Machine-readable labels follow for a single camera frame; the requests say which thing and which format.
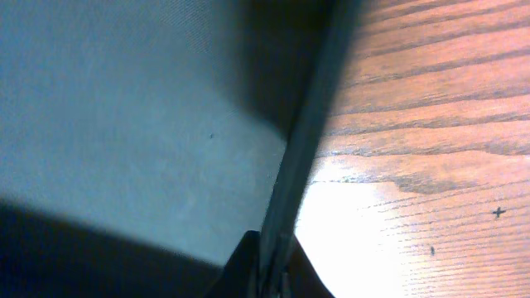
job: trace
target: small dark mark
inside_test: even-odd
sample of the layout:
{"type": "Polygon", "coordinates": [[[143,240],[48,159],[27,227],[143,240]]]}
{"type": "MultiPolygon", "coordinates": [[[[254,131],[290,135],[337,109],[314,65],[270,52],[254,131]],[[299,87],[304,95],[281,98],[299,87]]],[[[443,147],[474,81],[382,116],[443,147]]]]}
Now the small dark mark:
{"type": "Polygon", "coordinates": [[[497,219],[500,217],[501,214],[506,212],[506,210],[501,210],[500,207],[497,208],[497,211],[492,212],[493,214],[497,214],[497,219]]]}

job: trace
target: wooden surface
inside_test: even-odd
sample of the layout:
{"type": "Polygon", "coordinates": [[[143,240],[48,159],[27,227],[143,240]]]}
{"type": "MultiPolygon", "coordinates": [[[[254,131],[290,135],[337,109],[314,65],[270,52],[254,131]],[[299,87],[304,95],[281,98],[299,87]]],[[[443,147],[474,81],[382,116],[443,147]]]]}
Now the wooden surface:
{"type": "Polygon", "coordinates": [[[359,30],[296,228],[321,279],[530,297],[530,1],[379,0],[359,30]]]}

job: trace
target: dark edge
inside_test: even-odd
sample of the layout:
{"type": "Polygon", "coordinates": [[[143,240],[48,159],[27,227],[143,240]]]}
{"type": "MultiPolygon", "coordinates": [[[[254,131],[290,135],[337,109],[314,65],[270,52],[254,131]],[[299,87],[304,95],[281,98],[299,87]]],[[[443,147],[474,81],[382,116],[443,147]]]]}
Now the dark edge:
{"type": "Polygon", "coordinates": [[[338,89],[343,64],[351,43],[362,1],[337,1],[330,27],[321,48],[319,63],[312,77],[286,152],[277,183],[263,221],[258,265],[258,290],[261,296],[277,293],[301,199],[313,159],[323,133],[326,116],[338,89]]]}

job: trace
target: wooden table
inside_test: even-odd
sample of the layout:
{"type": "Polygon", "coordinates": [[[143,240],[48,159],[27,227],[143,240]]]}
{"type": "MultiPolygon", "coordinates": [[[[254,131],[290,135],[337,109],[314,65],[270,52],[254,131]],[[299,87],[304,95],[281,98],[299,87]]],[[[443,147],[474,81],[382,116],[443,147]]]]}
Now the wooden table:
{"type": "Polygon", "coordinates": [[[379,0],[362,24],[296,227],[320,278],[529,297],[530,1],[379,0]]]}

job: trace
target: gray cloth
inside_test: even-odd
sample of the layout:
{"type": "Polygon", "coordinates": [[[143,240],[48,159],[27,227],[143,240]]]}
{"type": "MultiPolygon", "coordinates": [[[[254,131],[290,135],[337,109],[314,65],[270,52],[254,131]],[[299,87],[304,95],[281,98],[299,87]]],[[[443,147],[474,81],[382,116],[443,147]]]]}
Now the gray cloth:
{"type": "Polygon", "coordinates": [[[296,97],[300,53],[249,67],[254,49],[282,49],[246,38],[248,16],[228,2],[0,10],[0,195],[215,264],[260,229],[286,142],[248,102],[296,97]],[[282,74],[276,89],[253,89],[282,74]]]}

